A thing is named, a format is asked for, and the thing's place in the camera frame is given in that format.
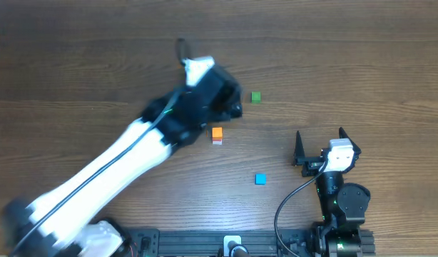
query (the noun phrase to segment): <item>blue cube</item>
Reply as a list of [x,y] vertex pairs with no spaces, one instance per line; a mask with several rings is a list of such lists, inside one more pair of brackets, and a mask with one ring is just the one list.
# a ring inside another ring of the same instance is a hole
[[255,174],[255,184],[265,185],[267,183],[267,175],[265,174]]

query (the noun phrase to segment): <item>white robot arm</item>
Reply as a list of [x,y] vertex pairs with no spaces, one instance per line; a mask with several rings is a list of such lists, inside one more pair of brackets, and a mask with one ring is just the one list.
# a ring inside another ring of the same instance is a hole
[[123,243],[107,223],[91,219],[128,184],[192,144],[208,122],[242,115],[240,86],[212,57],[183,59],[186,83],[156,99],[98,158],[30,204],[4,209],[10,256],[107,257]]

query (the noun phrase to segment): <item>wood grain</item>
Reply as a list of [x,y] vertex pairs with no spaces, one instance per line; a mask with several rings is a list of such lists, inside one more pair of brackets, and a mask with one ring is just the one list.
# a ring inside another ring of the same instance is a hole
[[[162,230],[272,229],[290,165],[343,126],[363,154],[377,252],[438,255],[438,1],[0,0],[0,210],[72,177],[179,84],[174,39],[213,55],[259,105],[135,180],[100,216]],[[255,186],[256,173],[268,184]],[[314,188],[280,217],[319,221]],[[0,254],[6,253],[0,230]]]

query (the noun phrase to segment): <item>wooden surface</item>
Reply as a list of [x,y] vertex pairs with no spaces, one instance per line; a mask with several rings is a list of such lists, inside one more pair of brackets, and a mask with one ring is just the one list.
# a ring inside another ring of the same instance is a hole
[[[343,126],[363,151],[346,178],[371,190],[363,227],[377,252],[438,254],[438,1],[0,0],[0,210],[72,177],[179,84],[178,36],[263,102],[223,124],[222,146],[200,137],[101,216],[273,229],[277,205],[306,181],[290,165],[295,132],[315,155]],[[311,186],[280,226],[320,219]]]

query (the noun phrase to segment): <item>orange cube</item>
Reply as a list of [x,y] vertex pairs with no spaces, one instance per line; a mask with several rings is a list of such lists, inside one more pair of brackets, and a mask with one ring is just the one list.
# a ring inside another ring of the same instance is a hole
[[213,128],[213,140],[222,140],[222,128]]

